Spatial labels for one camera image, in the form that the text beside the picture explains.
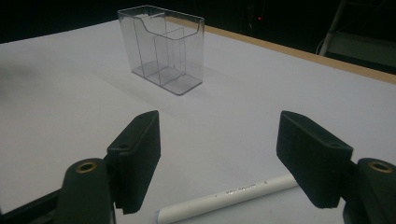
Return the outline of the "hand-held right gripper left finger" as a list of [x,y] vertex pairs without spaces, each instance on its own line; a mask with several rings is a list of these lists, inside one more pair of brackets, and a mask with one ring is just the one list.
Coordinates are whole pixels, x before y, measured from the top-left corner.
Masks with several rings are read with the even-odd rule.
[[140,210],[160,157],[157,110],[135,117],[107,148],[111,196],[124,215]]

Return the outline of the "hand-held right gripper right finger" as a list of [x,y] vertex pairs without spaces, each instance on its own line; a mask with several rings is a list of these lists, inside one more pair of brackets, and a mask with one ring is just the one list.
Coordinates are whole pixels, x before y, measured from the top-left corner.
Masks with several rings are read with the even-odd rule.
[[290,111],[280,114],[276,155],[318,208],[338,205],[343,172],[353,148],[315,123]]

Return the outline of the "white marker pen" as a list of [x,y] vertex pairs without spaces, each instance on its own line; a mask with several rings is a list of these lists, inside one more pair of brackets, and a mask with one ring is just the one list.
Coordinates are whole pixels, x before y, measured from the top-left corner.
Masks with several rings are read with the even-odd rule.
[[291,174],[287,174],[183,203],[176,203],[166,206],[157,212],[157,224],[172,224],[297,186],[298,184],[294,177]]

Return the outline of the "clear plastic organizer box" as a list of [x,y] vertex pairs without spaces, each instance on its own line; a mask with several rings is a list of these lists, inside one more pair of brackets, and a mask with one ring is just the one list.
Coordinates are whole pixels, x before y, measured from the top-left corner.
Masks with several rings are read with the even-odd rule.
[[204,18],[150,5],[118,17],[133,73],[175,95],[203,83]]

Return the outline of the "metal stand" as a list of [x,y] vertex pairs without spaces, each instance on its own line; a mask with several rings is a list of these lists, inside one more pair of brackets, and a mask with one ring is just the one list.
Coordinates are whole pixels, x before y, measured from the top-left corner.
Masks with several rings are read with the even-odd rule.
[[[395,17],[393,38],[380,37],[378,28]],[[340,0],[316,54],[396,76],[396,0]]]

